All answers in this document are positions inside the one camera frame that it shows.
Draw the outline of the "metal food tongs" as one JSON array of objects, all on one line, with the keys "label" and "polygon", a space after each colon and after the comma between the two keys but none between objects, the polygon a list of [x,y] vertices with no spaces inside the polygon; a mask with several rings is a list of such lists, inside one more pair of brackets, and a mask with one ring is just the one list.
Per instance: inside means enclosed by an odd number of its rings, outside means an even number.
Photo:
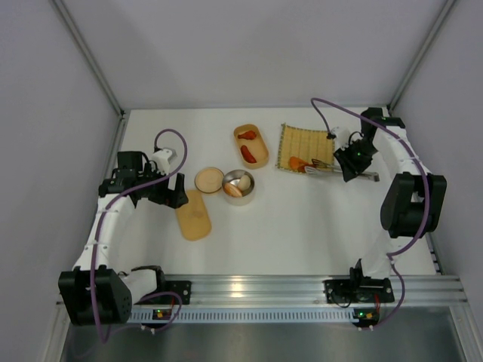
[{"label": "metal food tongs", "polygon": [[[318,159],[312,159],[312,163],[305,166],[306,173],[313,176],[338,175],[343,176],[342,168],[338,165],[328,164]],[[379,182],[380,176],[375,172],[364,172],[356,175],[360,179],[369,179],[373,182]]]}]

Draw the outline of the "sesame bread bun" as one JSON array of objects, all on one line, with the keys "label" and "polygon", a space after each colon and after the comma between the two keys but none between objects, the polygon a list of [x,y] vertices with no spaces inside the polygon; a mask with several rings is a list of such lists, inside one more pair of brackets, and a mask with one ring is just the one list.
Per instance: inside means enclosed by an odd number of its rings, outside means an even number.
[{"label": "sesame bread bun", "polygon": [[232,183],[226,183],[223,187],[223,190],[227,195],[233,198],[241,198],[243,196],[243,192]]}]

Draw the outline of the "white steamed bun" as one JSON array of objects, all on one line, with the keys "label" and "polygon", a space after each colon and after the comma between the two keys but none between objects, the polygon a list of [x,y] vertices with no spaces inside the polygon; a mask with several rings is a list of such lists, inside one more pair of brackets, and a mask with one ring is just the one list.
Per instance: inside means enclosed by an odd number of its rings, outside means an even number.
[{"label": "white steamed bun", "polygon": [[251,178],[245,174],[243,175],[237,184],[237,187],[243,192],[251,187]]}]

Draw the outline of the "red sausage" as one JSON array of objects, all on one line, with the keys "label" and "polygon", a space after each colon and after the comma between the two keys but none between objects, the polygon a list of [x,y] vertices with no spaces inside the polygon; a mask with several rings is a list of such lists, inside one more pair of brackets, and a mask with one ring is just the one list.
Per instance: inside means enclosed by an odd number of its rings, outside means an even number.
[{"label": "red sausage", "polygon": [[257,163],[256,158],[251,154],[251,152],[250,152],[250,150],[248,149],[247,146],[242,146],[240,148],[240,150],[241,150],[242,157],[244,158],[244,160],[246,162],[248,162],[249,164],[256,164]]}]

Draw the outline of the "red chicken drumstick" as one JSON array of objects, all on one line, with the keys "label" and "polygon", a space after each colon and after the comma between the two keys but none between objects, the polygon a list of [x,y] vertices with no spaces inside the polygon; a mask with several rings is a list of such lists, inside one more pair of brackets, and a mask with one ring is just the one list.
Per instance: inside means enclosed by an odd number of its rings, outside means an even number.
[{"label": "red chicken drumstick", "polygon": [[253,130],[245,131],[237,135],[239,140],[255,140],[257,138],[257,133]]}]

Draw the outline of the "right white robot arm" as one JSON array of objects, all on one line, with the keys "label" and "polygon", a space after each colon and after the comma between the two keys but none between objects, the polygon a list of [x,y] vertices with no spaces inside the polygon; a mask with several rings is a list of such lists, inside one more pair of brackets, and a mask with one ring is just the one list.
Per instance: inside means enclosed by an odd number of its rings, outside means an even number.
[{"label": "right white robot arm", "polygon": [[334,157],[345,182],[361,176],[375,155],[381,155],[389,171],[392,182],[380,207],[383,230],[357,264],[366,278],[384,279],[400,255],[436,229],[447,180],[423,165],[400,118],[385,116],[382,109],[373,107],[358,117],[359,138],[341,139]]}]

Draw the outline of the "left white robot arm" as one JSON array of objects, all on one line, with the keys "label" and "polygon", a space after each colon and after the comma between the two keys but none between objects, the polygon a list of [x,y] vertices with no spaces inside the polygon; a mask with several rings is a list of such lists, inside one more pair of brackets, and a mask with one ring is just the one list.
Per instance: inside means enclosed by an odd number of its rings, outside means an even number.
[{"label": "left white robot arm", "polygon": [[118,152],[117,166],[98,188],[97,212],[82,254],[72,270],[61,272],[58,287],[70,321],[76,326],[124,324],[134,304],[167,291],[158,265],[118,266],[121,241],[140,200],[178,209],[188,202],[184,175],[169,188],[174,149]]}]

